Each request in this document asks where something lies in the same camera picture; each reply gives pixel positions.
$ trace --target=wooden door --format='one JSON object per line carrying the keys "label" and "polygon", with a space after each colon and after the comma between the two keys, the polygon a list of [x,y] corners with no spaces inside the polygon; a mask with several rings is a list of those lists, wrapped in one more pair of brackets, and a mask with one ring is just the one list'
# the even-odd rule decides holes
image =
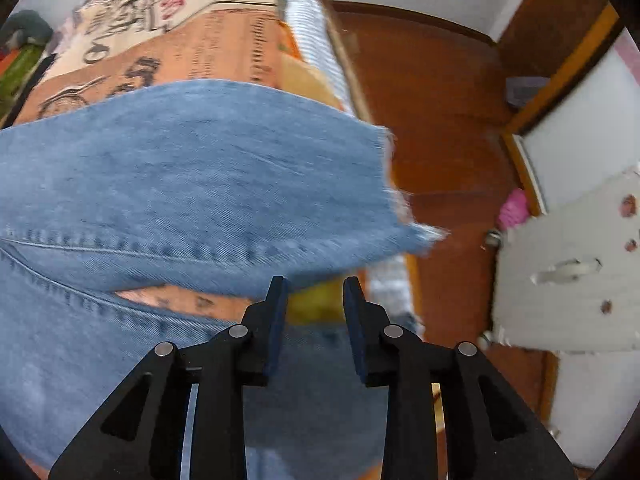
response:
{"label": "wooden door", "polygon": [[507,74],[551,77],[606,4],[607,0],[523,0],[498,42]]}

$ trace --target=jeans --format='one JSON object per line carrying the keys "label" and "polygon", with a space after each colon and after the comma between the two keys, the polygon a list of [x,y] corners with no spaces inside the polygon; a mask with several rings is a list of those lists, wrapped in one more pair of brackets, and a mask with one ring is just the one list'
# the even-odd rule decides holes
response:
{"label": "jeans", "polygon": [[[0,423],[50,467],[156,343],[228,323],[113,291],[174,283],[262,298],[426,248],[383,174],[386,132],[259,86],[176,82],[0,133]],[[246,388],[250,477],[352,479],[382,456],[386,392],[365,389],[341,325],[288,327]]]}

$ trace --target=metal pin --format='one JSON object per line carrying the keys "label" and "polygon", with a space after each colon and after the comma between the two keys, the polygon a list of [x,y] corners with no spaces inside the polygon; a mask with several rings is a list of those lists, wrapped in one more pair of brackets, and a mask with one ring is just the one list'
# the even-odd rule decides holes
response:
{"label": "metal pin", "polygon": [[244,325],[233,325],[229,329],[229,335],[231,337],[244,337],[249,333],[249,329]]}
{"label": "metal pin", "polygon": [[404,330],[402,330],[402,327],[398,325],[387,325],[385,326],[384,332],[387,337],[395,338],[400,337],[404,333]]}
{"label": "metal pin", "polygon": [[464,341],[458,345],[458,352],[460,352],[462,355],[471,357],[472,355],[476,355],[478,353],[478,349],[473,343]]}
{"label": "metal pin", "polygon": [[160,357],[164,357],[165,355],[169,355],[173,351],[174,351],[174,346],[171,343],[169,343],[168,341],[164,341],[162,343],[158,343],[156,345],[156,347],[154,348],[154,352],[156,353],[156,355],[159,355]]}

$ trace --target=green object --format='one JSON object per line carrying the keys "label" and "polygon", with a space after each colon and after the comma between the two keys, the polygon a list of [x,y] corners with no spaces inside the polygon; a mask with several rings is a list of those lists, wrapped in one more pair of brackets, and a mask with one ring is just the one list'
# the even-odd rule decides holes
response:
{"label": "green object", "polygon": [[15,94],[37,64],[43,51],[43,46],[25,45],[14,62],[0,75],[0,118],[13,106]]}

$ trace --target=pink object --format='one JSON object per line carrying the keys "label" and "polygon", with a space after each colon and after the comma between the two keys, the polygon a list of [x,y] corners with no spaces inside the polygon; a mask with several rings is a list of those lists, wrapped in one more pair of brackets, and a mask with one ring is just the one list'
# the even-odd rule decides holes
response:
{"label": "pink object", "polygon": [[640,52],[629,31],[623,30],[613,46],[636,79],[636,83],[640,85]]}
{"label": "pink object", "polygon": [[524,224],[530,216],[527,196],[523,190],[516,188],[511,191],[506,202],[500,208],[498,227],[501,231],[506,231],[516,225]]}

